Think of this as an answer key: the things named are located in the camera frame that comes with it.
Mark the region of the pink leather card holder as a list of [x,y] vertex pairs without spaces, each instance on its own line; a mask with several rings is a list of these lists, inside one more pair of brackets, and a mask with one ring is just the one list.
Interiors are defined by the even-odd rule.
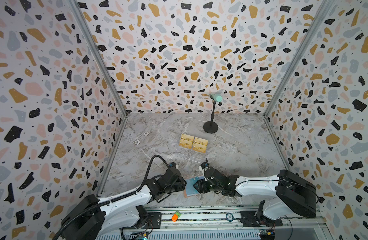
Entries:
[[186,181],[186,186],[185,186],[185,191],[184,191],[184,197],[188,198],[188,197],[191,197],[191,196],[198,195],[198,193],[193,188],[193,178],[187,179],[185,181]]

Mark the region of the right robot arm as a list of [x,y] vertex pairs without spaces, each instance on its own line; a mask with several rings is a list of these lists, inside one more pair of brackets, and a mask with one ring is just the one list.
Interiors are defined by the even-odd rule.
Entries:
[[316,217],[319,200],[316,187],[289,170],[254,178],[227,177],[213,167],[203,168],[202,172],[204,178],[193,185],[200,194],[215,192],[232,198],[250,195],[271,197],[269,201],[262,200],[254,214],[260,222],[272,223],[291,213],[305,218]]

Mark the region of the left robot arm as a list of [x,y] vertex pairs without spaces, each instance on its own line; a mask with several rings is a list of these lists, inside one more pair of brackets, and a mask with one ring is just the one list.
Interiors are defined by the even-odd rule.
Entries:
[[162,175],[145,176],[140,186],[122,194],[85,197],[62,221],[54,239],[95,240],[122,228],[141,228],[148,219],[145,205],[162,202],[171,194],[183,192],[186,181],[175,164]]

